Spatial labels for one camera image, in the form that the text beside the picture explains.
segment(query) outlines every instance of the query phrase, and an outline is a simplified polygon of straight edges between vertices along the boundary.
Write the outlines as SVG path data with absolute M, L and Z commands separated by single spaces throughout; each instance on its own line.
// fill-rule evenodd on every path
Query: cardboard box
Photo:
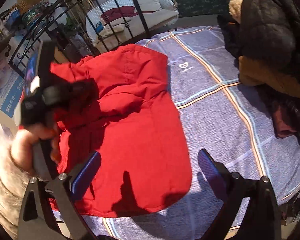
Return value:
M 20 14 L 23 15 L 32 6 L 39 4 L 41 1 L 43 0 L 17 0 L 18 5 L 20 6 Z

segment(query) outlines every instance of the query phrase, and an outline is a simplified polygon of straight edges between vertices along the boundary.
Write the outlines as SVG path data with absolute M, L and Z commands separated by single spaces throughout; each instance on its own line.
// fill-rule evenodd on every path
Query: bed sheet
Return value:
M 202 148 L 244 178 L 267 175 L 279 205 L 295 195 L 300 189 L 298 140 L 275 137 L 256 90 L 238 81 L 235 59 L 225 50 L 218 27 L 162 33 L 138 44 L 168 56 L 168 89 L 180 112 L 192 185 L 180 201 L 157 213 L 129 218 L 84 216 L 96 235 L 129 240 L 200 238 L 222 206 L 199 167 Z M 244 199 L 232 229 L 239 227 L 247 205 Z

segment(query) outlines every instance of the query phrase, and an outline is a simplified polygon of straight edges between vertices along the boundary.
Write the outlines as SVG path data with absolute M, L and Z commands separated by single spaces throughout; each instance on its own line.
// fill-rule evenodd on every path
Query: blue gripper pad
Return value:
M 72 192 L 71 199 L 73 201 L 83 198 L 100 166 L 101 155 L 96 151 L 71 184 L 70 191 Z
M 216 168 L 214 160 L 205 149 L 198 152 L 198 164 L 216 198 L 225 202 L 228 198 L 226 182 Z

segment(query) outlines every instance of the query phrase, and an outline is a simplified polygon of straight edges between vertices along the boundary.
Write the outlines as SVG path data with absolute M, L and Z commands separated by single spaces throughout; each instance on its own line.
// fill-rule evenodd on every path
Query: metal bed frame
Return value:
M 55 38 L 53 37 L 51 31 L 49 30 L 49 27 L 51 27 L 53 24 L 57 24 L 58 22 L 57 20 L 60 19 L 60 17 L 62 17 L 63 15 L 67 15 L 67 17 L 71 18 L 72 17 L 69 15 L 69 11 L 74 8 L 75 6 L 78 6 L 79 10 L 85 15 L 86 19 L 88 20 L 89 24 L 92 25 L 94 31 L 96 32 L 96 35 L 98 37 L 98 39 L 102 42 L 102 44 L 104 45 L 104 47 L 106 48 L 107 51 L 110 51 L 110 49 L 108 49 L 107 45 L 105 44 L 105 42 L 103 41 L 103 37 L 98 33 L 96 26 L 93 24 L 93 22 L 91 21 L 90 17 L 87 15 L 87 12 L 84 10 L 84 8 L 82 7 L 82 2 L 84 0 L 57 0 L 54 4 L 52 4 L 51 6 L 46 7 L 46 10 L 44 11 L 44 13 L 40 16 L 40 18 L 36 21 L 36 23 L 29 28 L 28 32 L 26 33 L 26 35 L 23 37 L 23 39 L 21 40 L 21 42 L 19 43 L 19 45 L 17 46 L 16 50 L 14 51 L 12 57 L 10 58 L 9 61 L 9 65 L 10 67 L 17 72 L 23 79 L 25 78 L 25 74 L 24 72 L 19 68 L 20 65 L 22 65 L 24 68 L 26 68 L 26 63 L 24 62 L 26 59 L 30 58 L 31 53 L 35 50 L 35 46 L 39 45 L 39 43 L 41 42 L 41 36 L 43 33 L 47 33 L 47 35 L 52 39 L 55 40 Z M 117 0 L 114 0 L 118 11 L 121 13 L 122 18 L 124 20 L 124 25 L 125 27 L 127 27 L 127 29 L 129 30 L 129 33 L 131 35 L 131 39 L 129 39 L 128 41 L 121 43 L 117 34 L 114 32 L 114 29 L 112 27 L 112 25 L 110 23 L 109 27 L 112 31 L 112 35 L 114 35 L 118 41 L 118 46 L 121 45 L 125 45 L 125 44 L 129 44 L 129 43 L 135 43 L 137 41 L 140 41 L 141 39 L 144 38 L 151 38 L 152 35 L 159 33 L 158 30 L 153 30 L 153 31 L 149 31 L 149 28 L 147 26 L 146 20 L 143 16 L 143 13 L 141 11 L 140 5 L 138 4 L 137 0 L 132 0 L 136 10 L 138 12 L 138 15 L 140 17 L 141 23 L 143 25 L 144 28 L 144 33 L 140 34 L 138 36 L 133 36 L 130 27 L 129 27 L 129 23 L 126 21 L 122 11 L 120 10 L 120 6 L 117 2 Z M 94 0 L 94 2 L 96 3 L 96 5 L 99 7 L 100 11 L 102 12 L 102 14 L 104 14 L 104 11 L 100 5 L 100 3 L 98 2 L 98 0 Z M 57 8 L 65 8 L 64 12 L 62 12 L 60 15 L 58 15 L 57 17 L 54 17 L 52 14 L 55 12 L 55 10 Z M 37 33 L 36 36 L 34 36 L 35 30 L 37 29 L 37 27 L 40 25 L 41 22 L 46 21 L 47 24 L 44 25 L 44 27 Z M 87 32 L 85 30 L 85 23 L 79 26 L 77 26 L 77 31 L 79 33 L 79 35 L 83 38 L 84 42 L 87 44 L 87 46 L 90 48 L 91 52 L 93 53 L 94 56 L 98 55 L 98 51 L 97 49 L 95 49 L 93 47 L 93 45 L 91 44 Z M 162 31 L 167 31 L 169 28 L 169 26 L 166 26 L 166 28 L 160 28 L 161 32 Z M 26 48 L 24 49 L 23 53 L 19 53 L 20 48 L 23 46 L 23 44 L 26 44 Z M 58 49 L 59 51 L 63 51 L 63 49 L 61 48 L 61 46 L 57 43 Z

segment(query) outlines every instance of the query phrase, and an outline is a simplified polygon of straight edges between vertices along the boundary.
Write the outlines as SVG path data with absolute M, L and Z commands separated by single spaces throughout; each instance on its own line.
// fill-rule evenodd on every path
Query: human hand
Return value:
M 35 171 L 32 166 L 33 160 L 33 145 L 39 139 L 51 139 L 51 159 L 58 164 L 61 160 L 59 150 L 59 136 L 57 129 L 49 129 L 41 123 L 37 123 L 27 129 L 19 130 L 12 142 L 11 157 L 19 168 L 34 176 Z

